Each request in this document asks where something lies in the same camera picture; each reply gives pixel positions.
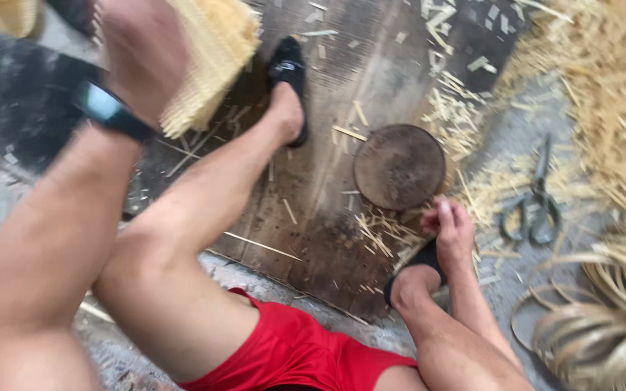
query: round wooden block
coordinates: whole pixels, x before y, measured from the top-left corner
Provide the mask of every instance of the round wooden block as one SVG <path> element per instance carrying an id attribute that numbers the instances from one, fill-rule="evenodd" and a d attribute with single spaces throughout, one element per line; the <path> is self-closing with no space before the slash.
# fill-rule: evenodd
<path id="1" fill-rule="evenodd" d="M 446 177 L 439 142 L 413 125 L 389 125 L 372 133 L 354 159 L 354 181 L 377 207 L 402 211 L 421 206 Z"/>

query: woven bamboo basket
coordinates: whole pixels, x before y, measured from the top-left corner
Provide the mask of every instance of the woven bamboo basket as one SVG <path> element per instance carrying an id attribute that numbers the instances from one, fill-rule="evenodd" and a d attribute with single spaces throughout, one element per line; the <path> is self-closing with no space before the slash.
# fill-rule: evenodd
<path id="1" fill-rule="evenodd" d="M 166 137 L 178 138 L 191 127 L 209 124 L 258 48 L 260 23 L 239 0 L 169 2 L 178 12 L 191 54 L 185 82 L 161 118 Z"/>
<path id="2" fill-rule="evenodd" d="M 28 36 L 36 26 L 40 0 L 0 0 L 0 31 L 16 38 Z"/>

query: black watch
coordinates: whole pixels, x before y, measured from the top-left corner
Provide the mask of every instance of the black watch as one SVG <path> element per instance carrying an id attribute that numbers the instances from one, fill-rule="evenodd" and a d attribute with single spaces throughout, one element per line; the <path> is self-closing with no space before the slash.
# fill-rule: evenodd
<path id="1" fill-rule="evenodd" d="M 76 92 L 74 105 L 92 120 L 143 143 L 154 134 L 151 126 L 136 118 L 125 103 L 90 81 L 84 81 Z"/>

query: scissors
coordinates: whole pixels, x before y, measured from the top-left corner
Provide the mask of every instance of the scissors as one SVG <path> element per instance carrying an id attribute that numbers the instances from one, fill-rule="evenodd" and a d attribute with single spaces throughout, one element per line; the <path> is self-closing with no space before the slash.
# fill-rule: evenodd
<path id="1" fill-rule="evenodd" d="M 536 244 L 549 244 L 559 236 L 562 230 L 562 214 L 557 205 L 557 201 L 555 201 L 545 189 L 547 174 L 550 171 L 551 153 L 552 134 L 549 133 L 545 137 L 544 144 L 540 150 L 540 160 L 538 161 L 538 165 L 535 169 L 535 177 L 531 184 L 532 192 L 520 196 L 501 212 L 501 234 L 513 241 L 522 241 L 526 236 L 529 236 L 531 242 Z M 540 205 L 540 209 L 535 215 L 535 221 L 528 226 L 528 213 L 526 209 L 533 203 Z M 521 226 L 517 231 L 509 232 L 506 228 L 506 219 L 516 208 L 521 211 Z M 546 230 L 546 232 L 542 232 L 545 226 L 549 229 Z"/>

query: thigh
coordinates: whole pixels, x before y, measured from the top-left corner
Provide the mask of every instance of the thigh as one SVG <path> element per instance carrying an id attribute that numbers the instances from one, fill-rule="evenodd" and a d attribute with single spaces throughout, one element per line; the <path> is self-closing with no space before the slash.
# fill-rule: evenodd
<path id="1" fill-rule="evenodd" d="M 373 391 L 428 391 L 420 371 L 414 367 L 395 366 L 383 371 Z"/>
<path id="2" fill-rule="evenodd" d="M 255 329 L 259 311 L 204 272 L 170 237 L 132 226 L 93 287 L 117 324 L 175 381 L 216 369 Z"/>

